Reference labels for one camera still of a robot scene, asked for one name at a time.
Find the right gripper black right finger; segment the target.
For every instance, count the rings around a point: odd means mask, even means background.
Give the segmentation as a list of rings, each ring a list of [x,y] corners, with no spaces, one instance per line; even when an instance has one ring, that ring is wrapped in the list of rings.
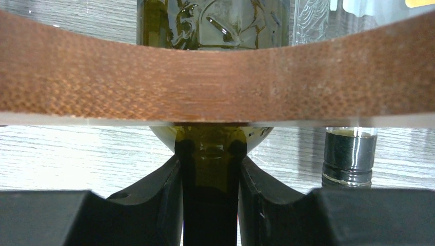
[[[319,188],[300,193],[241,164],[242,245],[434,245],[434,191]]]

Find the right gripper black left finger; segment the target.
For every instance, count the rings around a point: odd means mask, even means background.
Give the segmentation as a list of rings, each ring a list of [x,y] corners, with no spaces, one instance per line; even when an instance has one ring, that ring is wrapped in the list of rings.
[[[82,191],[2,191],[1,245],[179,245],[180,163],[102,198]]]

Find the dark wine bottle front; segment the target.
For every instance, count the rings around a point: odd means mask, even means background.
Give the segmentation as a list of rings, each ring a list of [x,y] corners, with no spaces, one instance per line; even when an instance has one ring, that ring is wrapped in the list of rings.
[[[283,1],[138,1],[138,45],[235,51],[287,46]],[[176,155],[183,244],[236,245],[240,165],[270,127],[152,127]]]

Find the clear square liquor bottle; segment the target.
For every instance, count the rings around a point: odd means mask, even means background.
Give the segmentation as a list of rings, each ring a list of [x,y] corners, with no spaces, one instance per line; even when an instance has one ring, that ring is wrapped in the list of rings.
[[[350,35],[434,11],[434,1],[296,1],[292,45]],[[377,128],[327,127],[322,186],[371,187]]]

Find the brown wooden wine rack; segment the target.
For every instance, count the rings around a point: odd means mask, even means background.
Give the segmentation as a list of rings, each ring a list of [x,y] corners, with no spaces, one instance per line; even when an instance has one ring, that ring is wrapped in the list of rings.
[[[434,126],[434,13],[324,42],[183,51],[1,12],[1,124]]]

